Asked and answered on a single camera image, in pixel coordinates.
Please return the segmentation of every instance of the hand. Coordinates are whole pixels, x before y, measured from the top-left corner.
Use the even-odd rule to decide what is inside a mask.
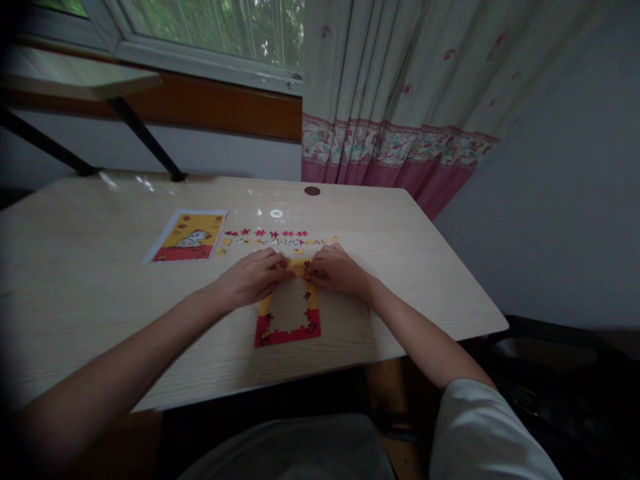
[[[358,265],[339,243],[325,245],[316,253],[305,273],[305,280],[326,290],[350,293],[371,302],[374,276]]]
[[[222,312],[227,312],[262,300],[281,281],[290,280],[294,276],[294,272],[287,270],[287,258],[268,248],[238,260],[218,280],[199,290],[197,294],[205,301],[214,301]]]

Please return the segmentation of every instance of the forearm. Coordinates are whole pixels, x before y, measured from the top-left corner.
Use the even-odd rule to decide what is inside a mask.
[[[367,300],[400,345],[438,388],[458,378],[477,380],[495,388],[482,367],[442,331],[378,279],[371,278]]]
[[[60,468],[128,412],[176,355],[223,312],[196,292],[31,402],[20,420],[45,464]]]

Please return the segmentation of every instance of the window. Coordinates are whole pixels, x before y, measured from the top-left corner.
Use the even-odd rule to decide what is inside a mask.
[[[80,0],[35,0],[34,3],[39,7],[69,13],[76,17],[88,18]]]
[[[117,59],[302,94],[304,0],[34,0],[29,35]]]

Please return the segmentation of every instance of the white sleeve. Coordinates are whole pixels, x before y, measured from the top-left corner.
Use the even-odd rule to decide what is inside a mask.
[[[442,396],[429,478],[562,479],[502,395],[466,379]]]

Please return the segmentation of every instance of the tree foliage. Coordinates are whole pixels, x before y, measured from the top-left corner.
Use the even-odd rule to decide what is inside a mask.
[[[35,1],[87,16],[79,0]],[[300,70],[305,0],[119,1],[140,35]]]

